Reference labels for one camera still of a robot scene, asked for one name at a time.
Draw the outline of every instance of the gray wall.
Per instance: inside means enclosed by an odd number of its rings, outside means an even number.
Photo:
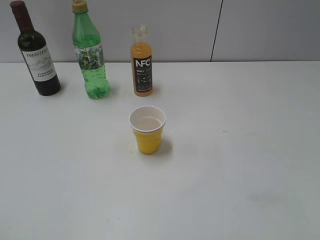
[[[131,26],[140,23],[155,61],[320,60],[320,0],[87,1],[108,62],[129,61]],[[75,62],[72,1],[25,2],[53,60]],[[0,0],[0,62],[22,62],[9,3]]]
[[[23,61],[17,47],[19,29],[9,6],[0,0],[0,62]],[[154,61],[211,59],[221,0],[87,0],[98,28],[105,59],[129,61],[131,27],[146,24]],[[36,30],[42,33],[54,61],[76,61],[72,44],[72,0],[25,0]]]
[[[212,61],[320,60],[320,0],[223,0]]]

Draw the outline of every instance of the wine bottle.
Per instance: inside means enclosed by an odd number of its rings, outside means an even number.
[[[10,3],[12,13],[20,29],[18,47],[39,94],[49,96],[60,90],[60,83],[45,38],[31,22],[25,2]]]

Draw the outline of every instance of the orange juice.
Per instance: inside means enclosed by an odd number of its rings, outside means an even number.
[[[134,39],[131,47],[134,93],[146,97],[152,93],[152,48],[147,42],[148,28],[136,25],[131,34]]]

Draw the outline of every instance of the yellow cup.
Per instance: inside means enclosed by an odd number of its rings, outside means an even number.
[[[138,149],[143,154],[154,154],[160,147],[166,123],[165,113],[155,106],[141,106],[129,117]]]

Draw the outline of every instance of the juice bottle label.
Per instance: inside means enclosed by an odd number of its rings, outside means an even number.
[[[133,58],[135,88],[139,93],[145,93],[152,89],[152,59]]]
[[[48,81],[56,75],[56,70],[47,45],[36,51],[21,52],[34,81]]]
[[[84,70],[96,70],[105,64],[101,43],[91,47],[74,46],[74,50],[80,68]]]

